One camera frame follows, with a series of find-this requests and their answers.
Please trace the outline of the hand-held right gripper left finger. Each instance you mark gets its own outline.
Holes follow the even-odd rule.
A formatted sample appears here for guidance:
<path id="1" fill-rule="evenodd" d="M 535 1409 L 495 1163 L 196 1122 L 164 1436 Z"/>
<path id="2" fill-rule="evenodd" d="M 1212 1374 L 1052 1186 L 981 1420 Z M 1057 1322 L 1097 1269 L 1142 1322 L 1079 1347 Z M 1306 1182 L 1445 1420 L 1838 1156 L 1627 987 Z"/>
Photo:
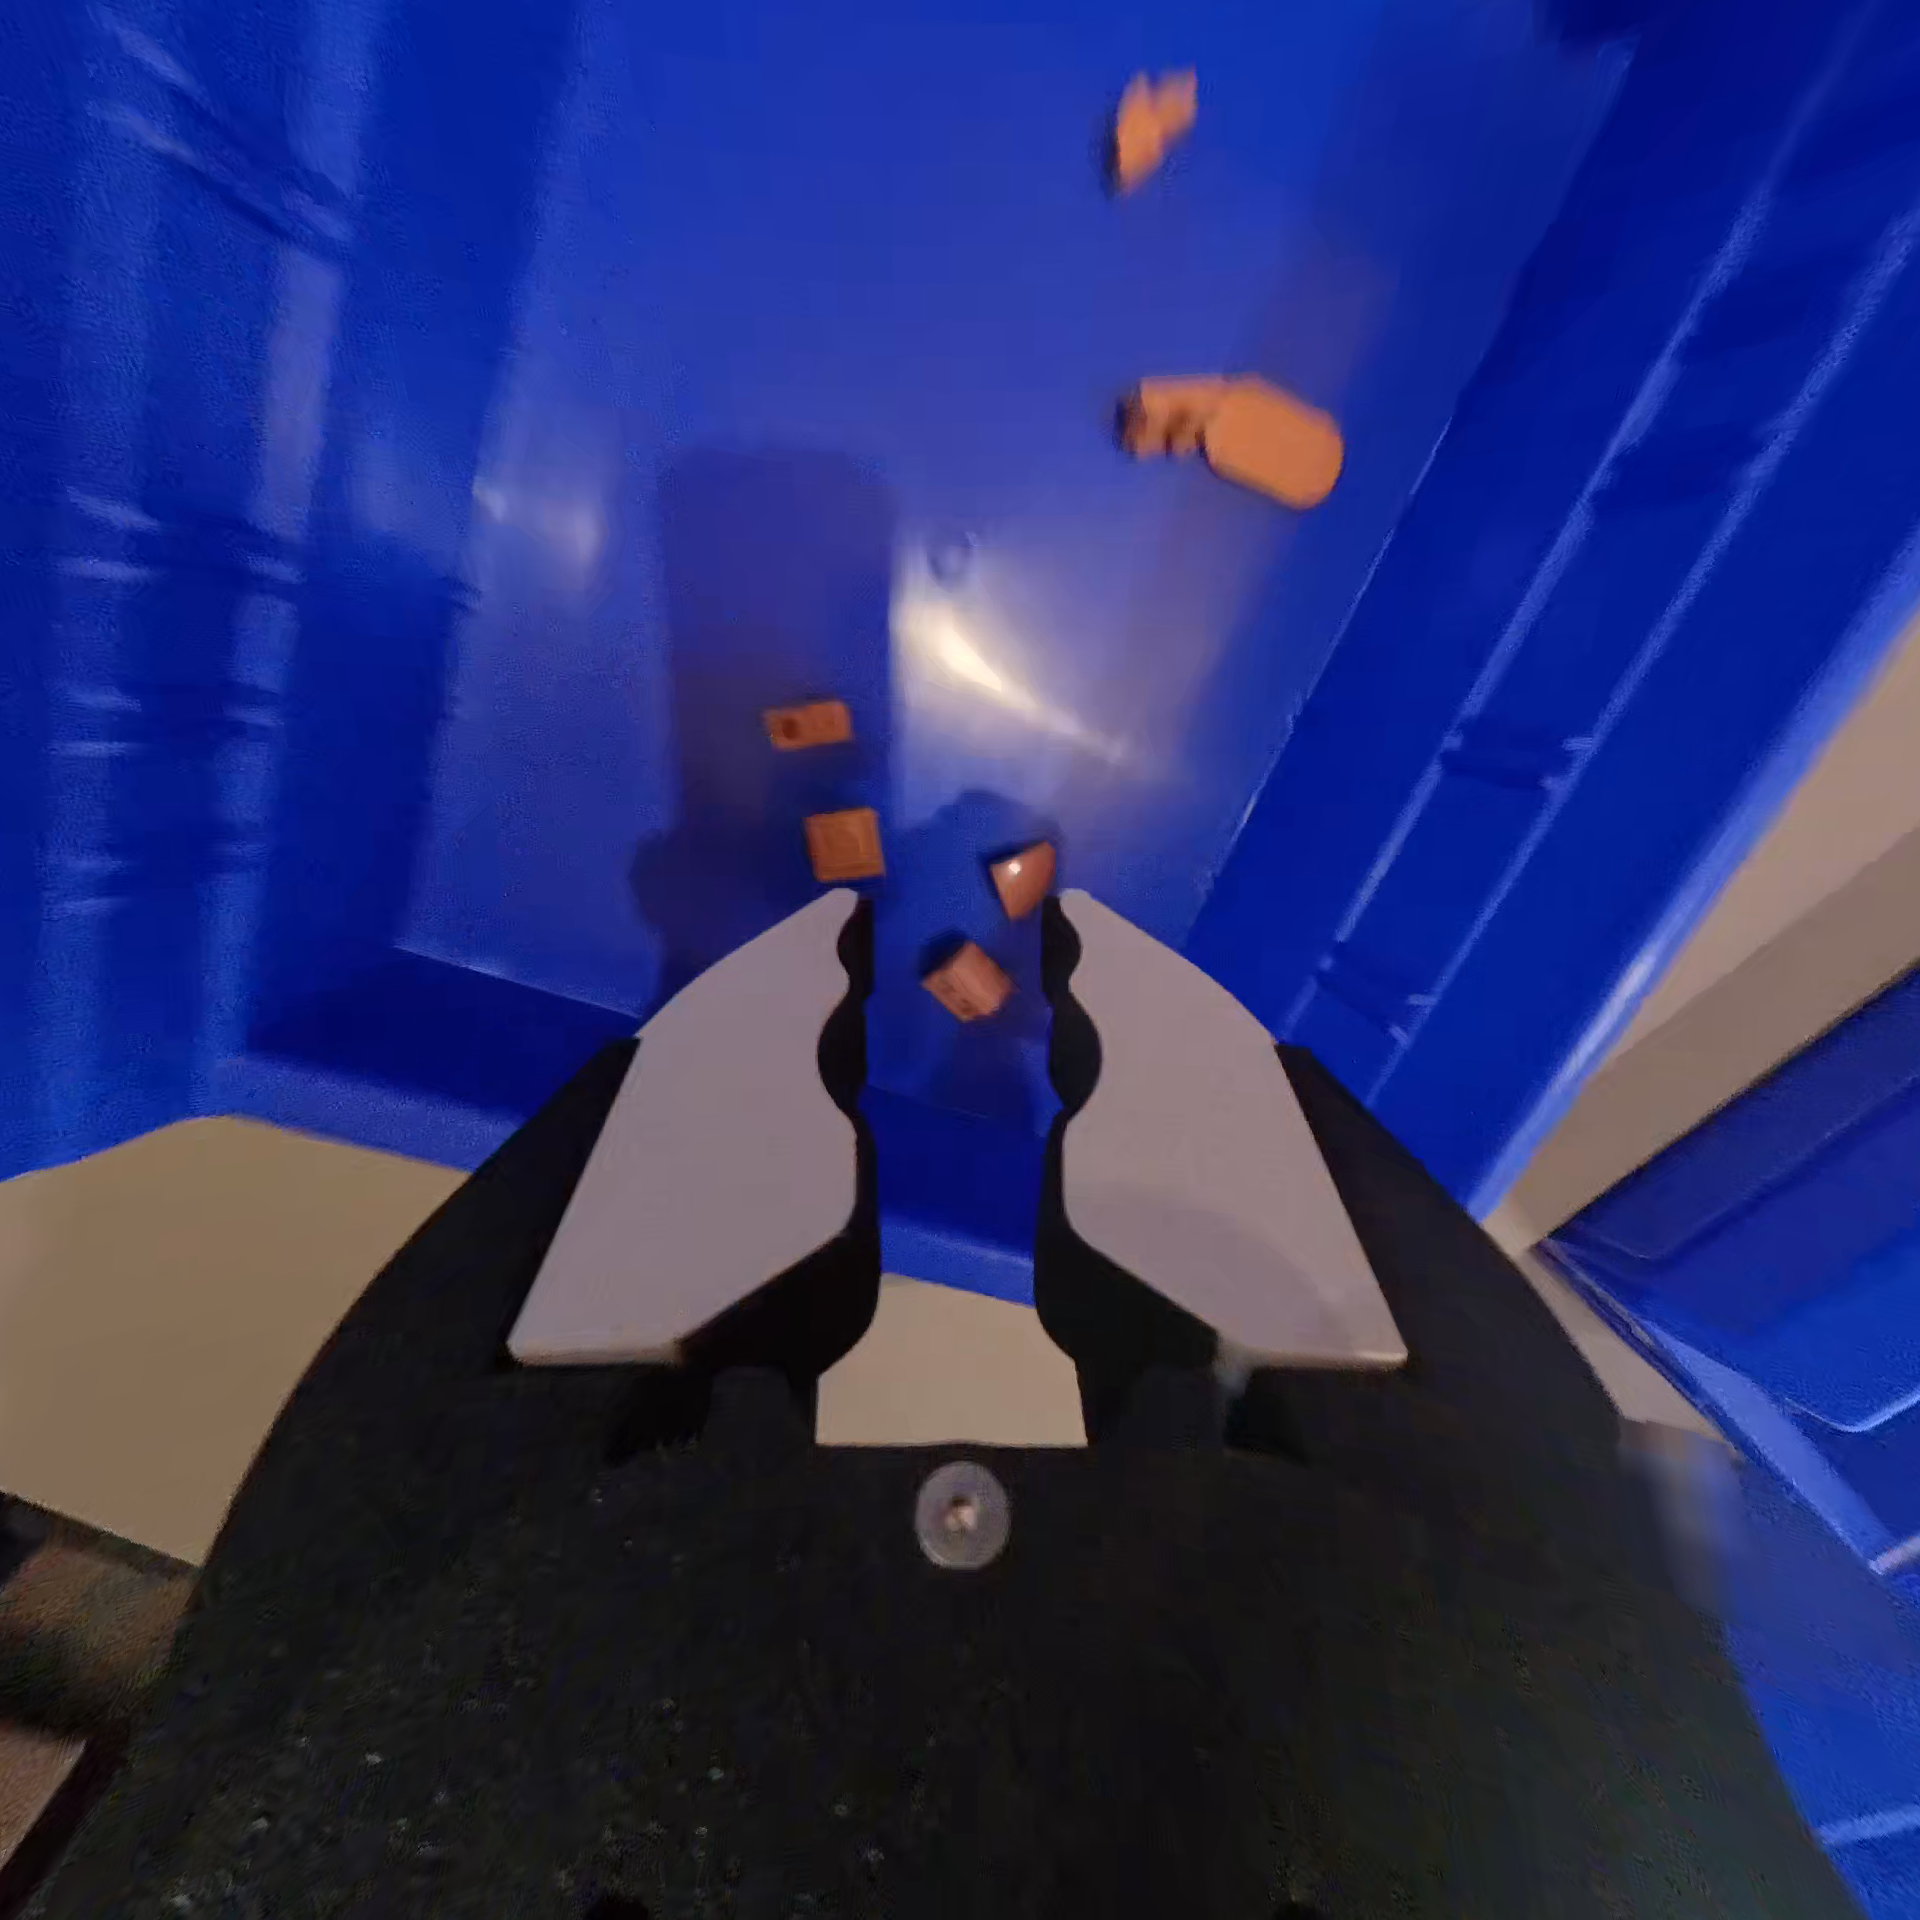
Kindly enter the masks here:
<path id="1" fill-rule="evenodd" d="M 861 1338 L 871 993 L 874 904 L 822 894 L 649 1017 L 511 1324 L 516 1362 L 691 1360 L 787 1282 L 819 1288 L 811 1371 Z"/>

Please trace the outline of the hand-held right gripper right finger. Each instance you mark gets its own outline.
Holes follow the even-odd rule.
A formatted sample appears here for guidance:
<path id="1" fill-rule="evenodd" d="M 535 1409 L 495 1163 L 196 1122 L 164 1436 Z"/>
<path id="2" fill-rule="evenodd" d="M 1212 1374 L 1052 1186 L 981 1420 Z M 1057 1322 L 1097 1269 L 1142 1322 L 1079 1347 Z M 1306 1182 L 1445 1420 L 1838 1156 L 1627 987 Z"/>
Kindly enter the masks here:
<path id="1" fill-rule="evenodd" d="M 1100 1362 L 1397 1371 L 1386 1290 L 1278 1045 L 1083 889 L 1043 907 L 1038 1310 Z"/>

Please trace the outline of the large blue storage bin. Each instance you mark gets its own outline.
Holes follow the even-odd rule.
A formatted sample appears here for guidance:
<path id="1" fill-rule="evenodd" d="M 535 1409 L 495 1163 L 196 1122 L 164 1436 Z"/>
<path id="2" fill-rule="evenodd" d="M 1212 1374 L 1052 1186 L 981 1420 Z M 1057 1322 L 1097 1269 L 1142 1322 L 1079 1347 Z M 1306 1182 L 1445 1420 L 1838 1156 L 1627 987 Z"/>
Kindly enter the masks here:
<path id="1" fill-rule="evenodd" d="M 1913 597 L 1916 4 L 4 4 L 4 1177 L 473 1166 L 865 804 L 910 1250 L 1021 829 L 1490 1210 Z"/>

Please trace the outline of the grey desk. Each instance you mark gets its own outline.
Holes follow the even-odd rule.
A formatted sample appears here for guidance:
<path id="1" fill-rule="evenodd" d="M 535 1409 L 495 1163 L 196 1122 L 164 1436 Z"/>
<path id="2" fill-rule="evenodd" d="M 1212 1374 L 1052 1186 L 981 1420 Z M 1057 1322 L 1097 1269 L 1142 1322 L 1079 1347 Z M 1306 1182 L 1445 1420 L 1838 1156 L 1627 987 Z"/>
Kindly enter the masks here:
<path id="1" fill-rule="evenodd" d="M 1916 614 L 1531 1153 L 1487 1234 L 1627 1421 L 1710 1425 L 1531 1252 L 1916 962 Z M 453 1168 L 187 1120 L 4 1182 L 4 1491 L 196 1565 L 273 1420 Z"/>

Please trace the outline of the row of blue plastic bins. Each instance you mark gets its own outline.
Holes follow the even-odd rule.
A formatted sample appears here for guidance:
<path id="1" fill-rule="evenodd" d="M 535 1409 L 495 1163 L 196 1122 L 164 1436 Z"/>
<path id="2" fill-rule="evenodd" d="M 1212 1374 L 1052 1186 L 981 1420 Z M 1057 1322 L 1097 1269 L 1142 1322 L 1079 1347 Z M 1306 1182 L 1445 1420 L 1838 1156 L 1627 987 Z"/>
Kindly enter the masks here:
<path id="1" fill-rule="evenodd" d="M 1916 970 L 1543 1254 L 1739 1454 L 1747 1692 L 1861 1906 L 1916 1915 Z"/>

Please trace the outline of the long brown curved brick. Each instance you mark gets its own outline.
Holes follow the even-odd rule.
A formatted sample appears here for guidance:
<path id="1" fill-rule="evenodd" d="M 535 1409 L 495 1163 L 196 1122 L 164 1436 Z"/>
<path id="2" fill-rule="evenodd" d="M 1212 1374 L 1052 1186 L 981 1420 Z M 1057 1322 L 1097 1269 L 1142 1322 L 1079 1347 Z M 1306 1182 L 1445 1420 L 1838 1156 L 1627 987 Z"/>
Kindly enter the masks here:
<path id="1" fill-rule="evenodd" d="M 1201 460 L 1223 482 L 1291 513 L 1318 508 L 1343 466 L 1338 424 L 1253 374 L 1155 374 L 1117 404 L 1137 460 Z"/>

